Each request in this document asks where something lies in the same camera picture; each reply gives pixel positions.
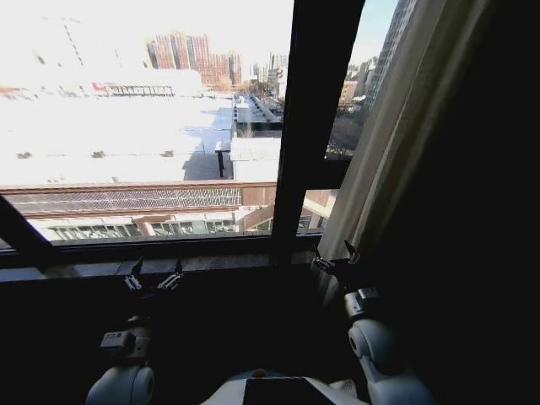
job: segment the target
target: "window frame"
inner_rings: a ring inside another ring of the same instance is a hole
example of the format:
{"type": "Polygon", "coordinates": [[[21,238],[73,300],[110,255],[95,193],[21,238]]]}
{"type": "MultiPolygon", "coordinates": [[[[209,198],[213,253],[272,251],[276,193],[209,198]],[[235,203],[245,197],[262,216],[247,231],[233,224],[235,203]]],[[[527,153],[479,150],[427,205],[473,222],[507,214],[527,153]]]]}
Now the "window frame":
{"type": "Polygon", "coordinates": [[[111,238],[92,240],[92,243],[51,243],[0,196],[0,238],[11,246],[11,249],[0,251],[0,267],[95,261],[96,257],[121,260],[183,252],[193,256],[254,251],[272,254],[276,263],[289,263],[294,251],[316,245],[321,233],[298,234],[297,229],[306,190],[340,188],[348,168],[348,160],[328,160],[325,155],[364,3],[364,0],[336,0],[330,8],[314,8],[313,3],[307,0],[294,1],[271,233],[259,231],[230,235],[218,233],[191,239],[169,236],[156,240],[118,241],[111,238]],[[320,21],[326,23],[324,30],[320,21]],[[314,65],[314,58],[319,58],[322,53],[325,60],[331,61],[324,66],[323,80],[322,68],[314,65]],[[309,142],[306,142],[307,133],[310,134],[309,142]]]}

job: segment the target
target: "wall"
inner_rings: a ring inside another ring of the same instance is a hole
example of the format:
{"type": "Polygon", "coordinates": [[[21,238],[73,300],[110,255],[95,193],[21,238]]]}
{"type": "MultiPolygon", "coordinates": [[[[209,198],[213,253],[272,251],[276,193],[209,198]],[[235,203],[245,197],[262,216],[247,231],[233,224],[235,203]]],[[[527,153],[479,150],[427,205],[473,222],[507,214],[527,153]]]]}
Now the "wall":
{"type": "MultiPolygon", "coordinates": [[[[324,381],[358,373],[346,327],[322,311],[317,280],[302,266],[186,272],[151,312],[156,403],[201,403],[258,367],[324,381]]],[[[0,337],[3,395],[13,390],[16,403],[84,403],[109,365],[103,333],[121,330],[134,308],[122,278],[0,283],[0,304],[12,331],[0,337]]]]}
{"type": "Polygon", "coordinates": [[[233,162],[235,180],[276,181],[279,160],[237,160],[233,162]]]}

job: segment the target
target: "red brick building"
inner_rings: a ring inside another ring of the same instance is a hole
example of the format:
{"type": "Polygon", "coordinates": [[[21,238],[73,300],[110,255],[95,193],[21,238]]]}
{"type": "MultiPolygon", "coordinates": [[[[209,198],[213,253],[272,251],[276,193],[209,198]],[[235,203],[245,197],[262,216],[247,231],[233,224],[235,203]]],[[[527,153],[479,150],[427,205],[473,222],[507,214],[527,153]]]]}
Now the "red brick building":
{"type": "Polygon", "coordinates": [[[228,80],[241,84],[241,56],[210,53],[206,35],[157,35],[147,48],[153,68],[193,69],[201,74],[202,83],[211,87],[228,80]]]}

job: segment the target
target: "window mullion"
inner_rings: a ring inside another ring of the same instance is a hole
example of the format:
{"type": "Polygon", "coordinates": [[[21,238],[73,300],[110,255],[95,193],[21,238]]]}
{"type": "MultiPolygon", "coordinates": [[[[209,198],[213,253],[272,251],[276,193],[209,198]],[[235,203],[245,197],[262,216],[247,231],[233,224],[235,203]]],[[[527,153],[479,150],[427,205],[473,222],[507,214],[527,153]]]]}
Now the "window mullion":
{"type": "Polygon", "coordinates": [[[56,248],[2,196],[0,196],[0,238],[22,257],[28,257],[29,261],[36,265],[54,262],[57,256],[56,248]]]}
{"type": "Polygon", "coordinates": [[[280,262],[292,255],[306,189],[325,188],[313,185],[321,176],[363,6],[348,0],[329,8],[294,3],[272,233],[280,262]]]}

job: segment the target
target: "window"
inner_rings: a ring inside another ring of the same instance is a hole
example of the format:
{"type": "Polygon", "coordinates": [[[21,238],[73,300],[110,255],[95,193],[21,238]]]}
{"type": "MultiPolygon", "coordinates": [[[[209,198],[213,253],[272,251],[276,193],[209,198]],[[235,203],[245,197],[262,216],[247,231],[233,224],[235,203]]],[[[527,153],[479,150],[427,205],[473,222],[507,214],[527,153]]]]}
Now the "window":
{"type": "Polygon", "coordinates": [[[52,227],[50,231],[56,233],[59,240],[125,238],[140,236],[141,232],[134,224],[123,225],[88,225],[88,226],[61,226],[52,227]]]}
{"type": "Polygon", "coordinates": [[[150,224],[154,235],[188,235],[195,233],[193,222],[164,222],[150,224]]]}
{"type": "Polygon", "coordinates": [[[49,241],[243,231],[273,209],[293,3],[5,13],[0,194],[49,241]]]}
{"type": "Polygon", "coordinates": [[[260,240],[283,258],[313,246],[296,235],[327,218],[304,212],[306,190],[338,189],[348,167],[324,156],[362,10],[340,1],[293,15],[293,0],[157,0],[130,4],[121,22],[114,1],[10,9],[0,236],[21,255],[124,252],[129,241],[134,256],[178,252],[190,238],[190,251],[260,240]],[[323,73],[322,43],[336,44],[323,73]]]}
{"type": "Polygon", "coordinates": [[[328,223],[339,190],[308,190],[305,192],[298,232],[323,230],[328,223]]]}
{"type": "Polygon", "coordinates": [[[328,159],[351,159],[416,0],[367,0],[327,146],[328,159]]]}

